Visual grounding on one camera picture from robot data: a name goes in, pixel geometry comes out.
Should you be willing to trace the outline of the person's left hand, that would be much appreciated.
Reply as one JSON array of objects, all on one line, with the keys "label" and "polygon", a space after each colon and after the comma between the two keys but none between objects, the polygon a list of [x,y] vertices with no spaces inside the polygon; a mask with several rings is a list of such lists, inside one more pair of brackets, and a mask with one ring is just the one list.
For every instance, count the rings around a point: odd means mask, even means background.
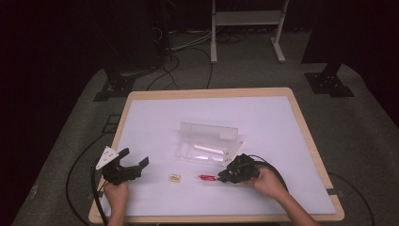
[{"label": "person's left hand", "polygon": [[106,183],[104,194],[111,207],[111,218],[124,218],[129,199],[129,186],[127,182],[115,186]]}]

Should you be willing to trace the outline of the black stand base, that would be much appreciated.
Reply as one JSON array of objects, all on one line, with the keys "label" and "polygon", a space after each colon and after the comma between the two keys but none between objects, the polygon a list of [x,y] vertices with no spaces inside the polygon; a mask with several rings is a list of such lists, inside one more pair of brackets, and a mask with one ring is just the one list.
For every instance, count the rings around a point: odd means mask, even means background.
[{"label": "black stand base", "polygon": [[329,94],[331,97],[354,97],[351,89],[338,77],[341,63],[329,62],[320,73],[305,73],[305,77],[315,94]]},{"label": "black stand base", "polygon": [[115,71],[105,70],[106,81],[101,91],[97,92],[93,101],[106,102],[109,98],[127,97],[133,90],[135,80],[122,76]]}]

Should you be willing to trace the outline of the person's right hand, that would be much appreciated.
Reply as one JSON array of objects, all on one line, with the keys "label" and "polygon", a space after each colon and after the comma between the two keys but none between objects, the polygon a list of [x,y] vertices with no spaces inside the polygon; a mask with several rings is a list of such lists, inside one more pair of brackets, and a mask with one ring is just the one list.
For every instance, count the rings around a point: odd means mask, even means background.
[{"label": "person's right hand", "polygon": [[284,191],[277,175],[267,167],[259,167],[258,172],[259,176],[252,178],[250,184],[264,195],[277,198]]}]

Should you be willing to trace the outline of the white metal stand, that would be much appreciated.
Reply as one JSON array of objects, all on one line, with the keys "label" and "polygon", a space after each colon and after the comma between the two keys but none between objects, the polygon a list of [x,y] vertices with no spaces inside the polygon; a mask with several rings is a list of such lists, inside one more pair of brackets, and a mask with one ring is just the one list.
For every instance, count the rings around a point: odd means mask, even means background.
[{"label": "white metal stand", "polygon": [[212,0],[210,61],[217,63],[216,28],[218,26],[275,25],[277,31],[275,36],[271,38],[271,43],[278,62],[284,63],[286,59],[280,48],[279,40],[288,6],[289,0],[282,0],[281,9],[278,10],[217,11],[216,2]]}]

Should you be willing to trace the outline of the white pen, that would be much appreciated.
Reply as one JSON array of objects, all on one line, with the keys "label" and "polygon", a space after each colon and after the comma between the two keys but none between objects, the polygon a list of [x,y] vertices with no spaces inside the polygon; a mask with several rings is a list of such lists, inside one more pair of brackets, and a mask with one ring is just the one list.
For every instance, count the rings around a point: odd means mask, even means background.
[{"label": "white pen", "polygon": [[200,146],[200,145],[194,145],[193,148],[196,150],[200,150],[200,151],[204,151],[204,152],[208,152],[208,153],[224,154],[224,152],[221,150],[204,147],[204,146]]}]

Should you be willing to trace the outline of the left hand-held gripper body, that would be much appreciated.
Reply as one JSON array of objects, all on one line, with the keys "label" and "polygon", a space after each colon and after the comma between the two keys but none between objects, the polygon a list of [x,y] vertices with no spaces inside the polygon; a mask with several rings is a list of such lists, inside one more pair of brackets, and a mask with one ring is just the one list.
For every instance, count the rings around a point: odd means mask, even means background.
[{"label": "left hand-held gripper body", "polygon": [[115,151],[106,146],[95,169],[101,170],[105,180],[117,186],[125,181],[135,180],[141,176],[142,168],[139,163],[136,166],[124,167],[120,164],[120,151]]}]

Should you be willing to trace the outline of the clear plastic pencil case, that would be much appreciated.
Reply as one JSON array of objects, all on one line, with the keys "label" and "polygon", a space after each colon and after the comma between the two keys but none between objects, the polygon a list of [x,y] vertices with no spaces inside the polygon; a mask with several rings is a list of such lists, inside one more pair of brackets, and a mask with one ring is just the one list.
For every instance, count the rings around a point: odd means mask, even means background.
[{"label": "clear plastic pencil case", "polygon": [[196,150],[193,146],[200,145],[226,152],[232,145],[244,141],[240,139],[237,128],[190,122],[180,124],[179,136],[180,143],[176,152],[178,157],[219,166],[223,166],[224,154]]}]

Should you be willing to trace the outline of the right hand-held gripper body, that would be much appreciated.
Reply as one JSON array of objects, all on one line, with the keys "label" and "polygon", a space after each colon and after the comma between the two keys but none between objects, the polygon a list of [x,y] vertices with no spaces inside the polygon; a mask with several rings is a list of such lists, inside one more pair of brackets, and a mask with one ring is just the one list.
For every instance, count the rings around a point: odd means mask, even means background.
[{"label": "right hand-held gripper body", "polygon": [[230,175],[223,176],[230,178],[230,183],[238,184],[248,181],[259,176],[258,169],[255,165],[255,160],[249,155],[241,153],[245,142],[240,141],[232,145],[224,154],[223,166],[224,170],[229,170]]}]

